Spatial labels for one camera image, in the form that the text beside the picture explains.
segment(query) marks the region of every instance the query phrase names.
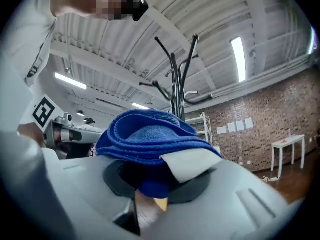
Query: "white wall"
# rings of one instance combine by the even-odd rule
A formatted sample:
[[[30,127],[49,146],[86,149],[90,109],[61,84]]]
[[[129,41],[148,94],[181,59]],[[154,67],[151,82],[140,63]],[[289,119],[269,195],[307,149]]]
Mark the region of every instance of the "white wall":
[[[106,114],[99,113],[97,111],[93,111],[81,106],[76,106],[76,108],[78,110],[82,110],[85,114],[85,117],[82,117],[81,120],[83,120],[84,118],[92,118],[95,121],[94,126],[102,129],[103,131],[107,130],[109,128],[109,125],[113,121],[113,119],[109,118]]]
[[[34,81],[34,84],[30,89],[33,93],[33,99],[25,111],[20,124],[28,124],[34,121],[32,117],[33,111],[36,105],[41,101],[44,94],[48,95],[49,98],[52,99],[53,102],[61,109],[61,116],[63,116],[64,113],[69,113],[73,117],[74,125],[78,126],[83,124],[83,122],[78,119],[75,108],[72,107],[70,102],[65,99],[66,94],[61,91],[62,88],[59,87],[54,76],[51,75],[50,71],[46,70],[46,68]]]

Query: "wooden floor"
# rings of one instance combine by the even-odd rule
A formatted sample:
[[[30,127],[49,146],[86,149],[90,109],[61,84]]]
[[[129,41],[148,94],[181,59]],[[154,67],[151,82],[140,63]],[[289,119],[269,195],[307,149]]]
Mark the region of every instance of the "wooden floor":
[[[315,161],[319,158],[320,149],[316,149],[305,157],[303,169],[300,169],[300,160],[295,161],[293,165],[284,165],[282,167],[281,179],[274,182],[270,181],[268,184],[278,190],[289,204],[305,197],[312,180]],[[255,173],[255,175],[261,179],[263,176],[269,179],[275,178],[278,176],[278,168],[275,168],[274,171],[261,171]],[[136,194],[136,204],[138,221],[143,237],[144,229],[154,223],[163,211],[155,204],[152,198],[145,197],[140,193]]]
[[[305,157],[303,169],[300,169],[300,159],[295,161],[294,164],[286,164],[282,167],[280,180],[269,181],[268,184],[279,191],[289,204],[305,197],[312,180],[315,162],[319,158],[320,149],[315,149]],[[278,168],[275,168],[273,171],[267,170],[254,174],[261,179],[263,176],[269,179],[276,178],[278,176]]]

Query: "person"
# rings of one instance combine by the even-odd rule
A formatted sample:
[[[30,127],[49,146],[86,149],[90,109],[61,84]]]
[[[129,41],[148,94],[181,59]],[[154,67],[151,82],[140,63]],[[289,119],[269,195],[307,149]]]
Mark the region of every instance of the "person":
[[[95,121],[92,118],[86,118],[83,125],[78,126],[77,128],[86,129],[92,132],[103,133],[104,131],[95,126]]]
[[[57,18],[68,13],[105,20],[133,15],[139,0],[24,0],[6,25],[0,50],[31,87],[48,63]],[[20,134],[43,145],[35,123],[19,127]]]

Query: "white shirt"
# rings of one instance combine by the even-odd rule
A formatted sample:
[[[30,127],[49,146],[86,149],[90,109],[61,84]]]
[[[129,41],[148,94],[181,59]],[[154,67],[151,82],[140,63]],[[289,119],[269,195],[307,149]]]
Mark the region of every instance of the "white shirt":
[[[1,37],[0,49],[28,86],[33,84],[48,63],[57,19],[50,10],[50,3],[51,0],[24,0],[17,7]],[[26,77],[34,66],[37,68],[33,71],[36,74],[28,82]]]

